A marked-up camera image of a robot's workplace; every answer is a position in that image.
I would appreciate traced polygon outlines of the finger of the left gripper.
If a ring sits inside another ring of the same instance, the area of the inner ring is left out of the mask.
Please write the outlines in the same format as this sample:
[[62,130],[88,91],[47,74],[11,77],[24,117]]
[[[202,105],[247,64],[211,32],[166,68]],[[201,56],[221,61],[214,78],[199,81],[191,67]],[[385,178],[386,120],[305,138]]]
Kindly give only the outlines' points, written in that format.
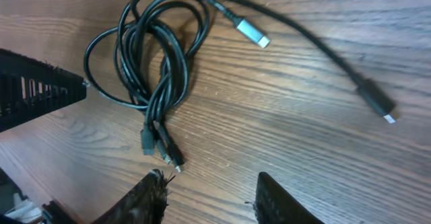
[[86,99],[84,78],[1,49],[1,131]]

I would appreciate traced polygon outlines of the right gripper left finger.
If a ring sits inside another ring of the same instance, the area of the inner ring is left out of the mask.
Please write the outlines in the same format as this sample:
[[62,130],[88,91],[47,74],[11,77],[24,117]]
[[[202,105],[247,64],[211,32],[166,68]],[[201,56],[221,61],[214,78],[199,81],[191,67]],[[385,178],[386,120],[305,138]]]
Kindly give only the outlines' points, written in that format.
[[168,185],[174,178],[159,169],[149,171],[93,224],[161,224],[168,206]]

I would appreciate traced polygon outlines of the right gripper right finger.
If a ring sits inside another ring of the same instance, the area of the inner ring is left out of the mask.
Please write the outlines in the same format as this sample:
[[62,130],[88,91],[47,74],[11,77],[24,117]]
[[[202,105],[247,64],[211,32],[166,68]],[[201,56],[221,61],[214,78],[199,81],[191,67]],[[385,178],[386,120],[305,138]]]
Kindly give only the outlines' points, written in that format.
[[323,224],[267,172],[258,175],[253,209],[259,224]]

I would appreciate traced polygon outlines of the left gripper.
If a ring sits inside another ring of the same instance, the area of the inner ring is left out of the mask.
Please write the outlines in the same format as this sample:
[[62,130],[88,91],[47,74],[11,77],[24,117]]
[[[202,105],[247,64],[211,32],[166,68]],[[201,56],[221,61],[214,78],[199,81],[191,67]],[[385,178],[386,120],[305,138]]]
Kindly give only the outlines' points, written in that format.
[[76,224],[55,201],[41,206],[1,170],[1,224]]

